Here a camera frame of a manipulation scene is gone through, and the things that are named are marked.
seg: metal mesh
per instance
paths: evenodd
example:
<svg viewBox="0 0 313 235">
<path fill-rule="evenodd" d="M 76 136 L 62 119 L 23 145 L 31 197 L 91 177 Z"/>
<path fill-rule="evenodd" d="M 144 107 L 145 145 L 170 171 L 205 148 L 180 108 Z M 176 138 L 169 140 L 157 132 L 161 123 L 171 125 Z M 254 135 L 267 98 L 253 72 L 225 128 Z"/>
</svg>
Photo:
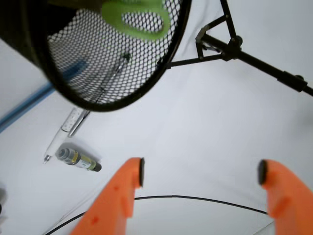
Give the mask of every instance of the metal mesh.
<svg viewBox="0 0 313 235">
<path fill-rule="evenodd" d="M 89 10 L 78 10 L 61 31 L 48 37 L 50 51 L 63 78 L 83 99 L 109 104 L 140 89 L 167 53 L 178 24 L 182 0 L 165 0 L 171 27 L 166 37 L 143 41 L 125 35 Z M 122 20 L 150 33 L 162 28 L 156 13 L 126 13 Z"/>
</svg>

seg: green scissors handle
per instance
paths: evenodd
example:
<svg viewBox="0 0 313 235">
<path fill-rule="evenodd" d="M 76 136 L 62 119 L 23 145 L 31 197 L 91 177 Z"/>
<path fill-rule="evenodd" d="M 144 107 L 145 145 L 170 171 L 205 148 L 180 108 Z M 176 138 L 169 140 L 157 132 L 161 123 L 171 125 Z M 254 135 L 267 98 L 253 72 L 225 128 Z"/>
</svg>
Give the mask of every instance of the green scissors handle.
<svg viewBox="0 0 313 235">
<path fill-rule="evenodd" d="M 126 13 L 147 13 L 154 12 L 161 16 L 163 27 L 158 32 L 145 32 L 126 24 L 122 15 Z M 101 8 L 102 18 L 117 30 L 142 40 L 158 40 L 167 35 L 171 27 L 169 12 L 162 6 L 162 0 L 142 0 L 140 2 L 106 1 Z"/>
</svg>

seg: white backdrop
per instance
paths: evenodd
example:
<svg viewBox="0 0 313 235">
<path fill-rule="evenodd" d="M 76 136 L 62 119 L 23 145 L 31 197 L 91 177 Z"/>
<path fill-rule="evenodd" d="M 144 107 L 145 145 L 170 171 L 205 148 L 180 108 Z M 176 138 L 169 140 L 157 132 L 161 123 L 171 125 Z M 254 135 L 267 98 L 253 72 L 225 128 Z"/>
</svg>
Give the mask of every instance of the white backdrop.
<svg viewBox="0 0 313 235">
<path fill-rule="evenodd" d="M 216 2 L 210 4 L 214 6 L 210 10 L 213 19 L 222 12 Z M 300 74 L 313 86 L 312 4 L 308 0 L 229 1 L 236 31 L 244 39 L 243 51 Z M 195 53 L 190 35 L 201 27 L 199 5 L 193 3 L 190 19 L 197 20 L 188 23 L 176 60 L 192 58 Z M 214 29 L 212 35 L 229 40 L 226 26 Z M 9 49 L 1 50 L 0 58 L 1 64 L 6 59 L 6 64 L 27 64 Z M 41 74 L 28 66 L 35 71 L 34 88 L 44 83 Z M 6 97 L 14 102 L 17 72 L 12 70 L 1 67 L 0 93 L 11 92 L 12 96 Z M 32 81 L 28 77 L 20 81 L 28 84 Z M 144 189 L 137 196 L 180 194 L 266 210 L 266 194 L 256 177 L 263 158 L 279 160 L 313 188 L 312 105 L 308 95 L 240 61 L 172 68 L 133 105 L 88 117 L 72 141 L 101 159 L 103 168 L 96 173 L 56 159 L 42 165 L 46 148 L 72 108 L 54 93 L 0 134 L 0 183 L 8 194 L 4 204 L 8 219 L 2 232 L 40 235 L 58 221 L 86 210 L 112 174 L 132 156 L 146 160 Z M 1 102 L 2 109 L 7 109 L 5 102 Z M 172 217 L 177 213 L 185 227 L 174 230 L 175 220 L 159 220 L 165 210 Z M 220 223 L 214 220 L 218 213 L 222 213 L 216 217 Z M 139 235 L 181 234 L 195 227 L 192 231 L 198 234 L 210 229 L 212 234 L 251 235 L 271 222 L 255 212 L 179 199 L 138 202 L 134 216 L 128 231 Z M 159 230 L 152 227 L 153 221 L 158 221 Z M 68 227 L 61 234 L 70 231 Z"/>
</svg>

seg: black tripod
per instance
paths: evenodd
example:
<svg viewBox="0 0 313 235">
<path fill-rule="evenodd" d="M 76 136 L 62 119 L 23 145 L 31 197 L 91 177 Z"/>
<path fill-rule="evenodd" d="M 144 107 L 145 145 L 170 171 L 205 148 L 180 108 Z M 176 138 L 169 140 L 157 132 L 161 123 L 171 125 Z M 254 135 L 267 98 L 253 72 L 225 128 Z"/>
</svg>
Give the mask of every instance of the black tripod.
<svg viewBox="0 0 313 235">
<path fill-rule="evenodd" d="M 207 24 L 205 27 L 203 27 L 196 37 L 196 48 L 197 48 L 198 58 L 171 62 L 167 65 L 167 68 L 170 69 L 173 66 L 188 65 L 188 64 L 194 64 L 194 63 L 211 61 L 211 60 L 222 59 L 225 61 L 229 61 L 231 59 L 239 59 L 277 78 L 278 81 L 293 88 L 294 90 L 298 92 L 304 91 L 305 93 L 308 93 L 311 96 L 313 96 L 313 89 L 307 86 L 308 83 L 304 80 L 302 76 L 292 75 L 286 71 L 281 71 L 241 51 L 240 46 L 242 45 L 243 40 L 240 36 L 236 34 L 234 23 L 231 18 L 231 14 L 230 14 L 229 7 L 227 4 L 227 0 L 221 0 L 221 4 L 222 4 L 224 15 L 212 21 L 211 23 Z M 231 38 L 228 44 L 206 34 L 208 30 L 223 23 L 224 21 L 226 21 L 227 23 L 228 31 L 229 31 L 230 38 Z M 216 51 L 219 54 L 204 57 L 203 50 L 208 50 L 208 49 Z"/>
</svg>

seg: pen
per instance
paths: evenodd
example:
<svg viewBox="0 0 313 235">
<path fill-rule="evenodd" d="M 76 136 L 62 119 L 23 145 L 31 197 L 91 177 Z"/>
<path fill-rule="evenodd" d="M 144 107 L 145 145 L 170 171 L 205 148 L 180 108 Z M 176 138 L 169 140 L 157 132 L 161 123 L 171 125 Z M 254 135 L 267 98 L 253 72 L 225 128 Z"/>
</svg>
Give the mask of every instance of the pen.
<svg viewBox="0 0 313 235">
<path fill-rule="evenodd" d="M 64 140 L 67 138 L 69 133 L 74 127 L 74 130 L 71 132 L 72 134 L 70 137 L 76 132 L 75 130 L 80 126 L 82 121 L 80 121 L 81 117 L 86 114 L 86 112 L 89 112 L 87 110 L 81 109 L 81 108 L 74 108 L 61 128 L 58 130 L 57 134 L 54 136 L 51 144 L 49 145 L 48 149 L 45 152 L 45 158 L 44 158 L 44 164 L 46 164 L 52 156 L 55 155 L 56 151 L 59 149 L 61 144 L 64 142 Z"/>
</svg>

